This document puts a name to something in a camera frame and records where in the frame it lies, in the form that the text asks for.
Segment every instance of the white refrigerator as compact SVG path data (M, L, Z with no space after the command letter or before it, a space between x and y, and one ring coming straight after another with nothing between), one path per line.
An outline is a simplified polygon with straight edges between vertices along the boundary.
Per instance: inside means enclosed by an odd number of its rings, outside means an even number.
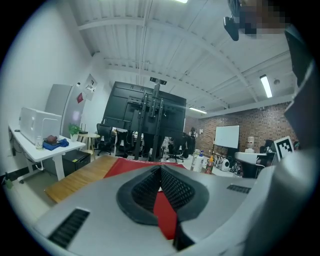
M69 124L80 126L85 106L81 93L76 85L54 84L51 88L44 111L62 116L60 135L64 137L70 138Z

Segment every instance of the monitor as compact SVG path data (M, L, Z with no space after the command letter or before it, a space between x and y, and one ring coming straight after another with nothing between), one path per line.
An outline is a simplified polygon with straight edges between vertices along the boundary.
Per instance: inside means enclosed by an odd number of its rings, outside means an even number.
M135 84L116 81L106 104L103 124L129 131L138 131L144 96L148 95L142 133L155 134L158 111L149 117L154 89ZM180 137L184 131L186 99L159 91L158 98L163 98L163 111L160 123L160 136Z
M237 149L239 144L239 125L218 126L215 130L214 144Z

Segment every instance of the potted plant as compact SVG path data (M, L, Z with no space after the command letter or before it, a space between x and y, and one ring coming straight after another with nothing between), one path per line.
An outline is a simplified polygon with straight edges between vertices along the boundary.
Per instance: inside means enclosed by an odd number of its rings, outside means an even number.
M72 142L76 142L78 140L79 132L81 128L76 124L69 124L69 133Z

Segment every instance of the black drawer unit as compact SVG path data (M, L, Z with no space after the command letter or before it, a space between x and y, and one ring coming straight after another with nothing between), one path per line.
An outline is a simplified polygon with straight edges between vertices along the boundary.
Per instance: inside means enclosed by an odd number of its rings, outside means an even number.
M86 166L91 161L91 155L80 150L72 150L62 156L64 175L68 176Z

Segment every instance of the black vent grille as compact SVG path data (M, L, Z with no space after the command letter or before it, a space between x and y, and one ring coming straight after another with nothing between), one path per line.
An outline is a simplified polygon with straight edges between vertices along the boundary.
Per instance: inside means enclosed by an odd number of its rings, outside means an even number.
M189 203L195 195L193 187L163 169L161 169L161 188L175 212Z
M86 210L75 209L48 239L62 248L67 248L89 214Z
M153 213L159 188L160 173L156 170L134 186L132 190L132 198L138 205Z
M250 187L246 187L246 186L238 186L238 185L229 185L227 187L228 190L233 190L233 191L236 191L236 192L240 192L240 193L245 193L245 194L248 194L251 190Z

